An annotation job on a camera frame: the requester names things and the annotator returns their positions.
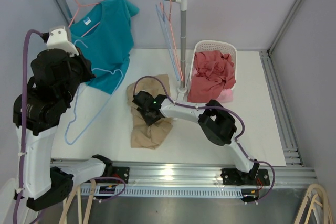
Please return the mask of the tan t-shirt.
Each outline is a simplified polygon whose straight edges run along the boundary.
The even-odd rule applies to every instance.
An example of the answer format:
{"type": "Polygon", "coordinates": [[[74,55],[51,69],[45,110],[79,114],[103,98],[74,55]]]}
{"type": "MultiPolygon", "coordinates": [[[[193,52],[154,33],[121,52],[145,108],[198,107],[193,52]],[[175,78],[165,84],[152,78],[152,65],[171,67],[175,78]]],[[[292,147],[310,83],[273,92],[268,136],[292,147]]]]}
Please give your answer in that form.
{"type": "Polygon", "coordinates": [[[170,84],[167,74],[161,74],[154,78],[144,78],[139,83],[133,83],[127,87],[128,106],[131,108],[133,119],[133,128],[131,132],[131,147],[132,148],[146,148],[157,149],[164,142],[171,129],[173,128],[172,118],[163,118],[153,125],[146,125],[137,106],[132,102],[133,90],[136,92],[146,91],[152,96],[156,97],[158,94],[164,94],[163,86],[166,87],[170,93],[170,84]]]}

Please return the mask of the coral red t-shirt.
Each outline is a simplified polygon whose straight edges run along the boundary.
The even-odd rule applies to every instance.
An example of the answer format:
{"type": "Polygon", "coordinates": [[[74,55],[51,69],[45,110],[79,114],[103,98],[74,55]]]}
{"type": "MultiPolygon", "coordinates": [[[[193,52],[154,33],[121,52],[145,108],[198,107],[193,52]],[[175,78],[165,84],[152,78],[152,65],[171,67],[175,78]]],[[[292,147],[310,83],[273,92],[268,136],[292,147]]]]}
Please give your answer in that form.
{"type": "Polygon", "coordinates": [[[219,50],[197,52],[194,56],[194,67],[188,102],[218,101],[220,93],[225,89],[232,90],[236,83],[230,54],[222,54],[219,50]]]}

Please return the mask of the pink t-shirt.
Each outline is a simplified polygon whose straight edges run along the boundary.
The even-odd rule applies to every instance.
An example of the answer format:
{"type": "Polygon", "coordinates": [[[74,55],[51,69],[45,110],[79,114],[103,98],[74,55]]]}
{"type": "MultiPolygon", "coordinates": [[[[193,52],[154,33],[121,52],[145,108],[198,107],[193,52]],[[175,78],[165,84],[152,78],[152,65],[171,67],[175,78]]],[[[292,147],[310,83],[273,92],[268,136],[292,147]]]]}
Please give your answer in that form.
{"type": "Polygon", "coordinates": [[[220,103],[228,103],[233,101],[233,91],[231,89],[223,90],[218,96],[218,101],[220,103]]]}

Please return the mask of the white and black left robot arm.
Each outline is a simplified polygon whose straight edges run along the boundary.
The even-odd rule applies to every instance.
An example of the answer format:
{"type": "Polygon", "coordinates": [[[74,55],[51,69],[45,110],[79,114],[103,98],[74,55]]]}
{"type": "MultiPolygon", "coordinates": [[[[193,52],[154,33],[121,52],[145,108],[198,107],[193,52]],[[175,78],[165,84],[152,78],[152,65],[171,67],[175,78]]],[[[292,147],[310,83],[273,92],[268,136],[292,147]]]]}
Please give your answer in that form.
{"type": "Polygon", "coordinates": [[[61,116],[70,108],[81,83],[95,78],[91,62],[81,50],[71,54],[47,49],[31,62],[33,76],[26,92],[14,103],[13,121],[24,132],[22,197],[26,206],[41,211],[62,202],[80,184],[97,178],[106,183],[113,176],[113,162],[101,155],[70,168],[51,167],[51,149],[61,116]]]}

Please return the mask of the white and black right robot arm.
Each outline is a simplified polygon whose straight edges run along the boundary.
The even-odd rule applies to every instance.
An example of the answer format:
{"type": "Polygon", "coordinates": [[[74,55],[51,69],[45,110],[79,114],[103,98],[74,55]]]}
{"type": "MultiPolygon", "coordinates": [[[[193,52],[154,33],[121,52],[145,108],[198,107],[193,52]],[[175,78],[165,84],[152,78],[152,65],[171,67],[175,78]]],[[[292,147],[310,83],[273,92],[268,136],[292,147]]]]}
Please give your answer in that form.
{"type": "Polygon", "coordinates": [[[235,164],[234,169],[223,169],[225,185],[254,185],[258,178],[259,164],[248,156],[238,143],[234,117],[216,100],[197,105],[173,102],[167,95],[153,97],[146,91],[133,95],[132,102],[148,126],[163,118],[177,118],[197,123],[206,138],[215,145],[225,147],[235,164]]]}

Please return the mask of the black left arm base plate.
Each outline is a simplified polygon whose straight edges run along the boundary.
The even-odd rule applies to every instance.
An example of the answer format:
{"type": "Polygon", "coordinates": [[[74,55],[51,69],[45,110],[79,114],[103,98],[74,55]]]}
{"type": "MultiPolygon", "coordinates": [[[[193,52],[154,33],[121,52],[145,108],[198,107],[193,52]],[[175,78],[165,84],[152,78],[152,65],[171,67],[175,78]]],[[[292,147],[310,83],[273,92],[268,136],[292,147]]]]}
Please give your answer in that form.
{"type": "Polygon", "coordinates": [[[109,168],[104,177],[117,177],[122,179],[126,184],[129,180],[130,168],[126,166],[113,166],[109,168]]]}

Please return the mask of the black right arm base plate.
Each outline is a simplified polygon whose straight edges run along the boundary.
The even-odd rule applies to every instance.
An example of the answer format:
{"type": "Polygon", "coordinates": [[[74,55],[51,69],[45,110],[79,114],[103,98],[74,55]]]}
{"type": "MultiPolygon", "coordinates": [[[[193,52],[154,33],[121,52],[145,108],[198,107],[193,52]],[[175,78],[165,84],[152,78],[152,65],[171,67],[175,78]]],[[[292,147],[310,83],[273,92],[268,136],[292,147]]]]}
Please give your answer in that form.
{"type": "Polygon", "coordinates": [[[261,182],[264,186],[270,186],[270,177],[266,169],[259,169],[244,173],[235,168],[223,168],[221,170],[223,185],[228,186],[256,186],[261,182]]]}

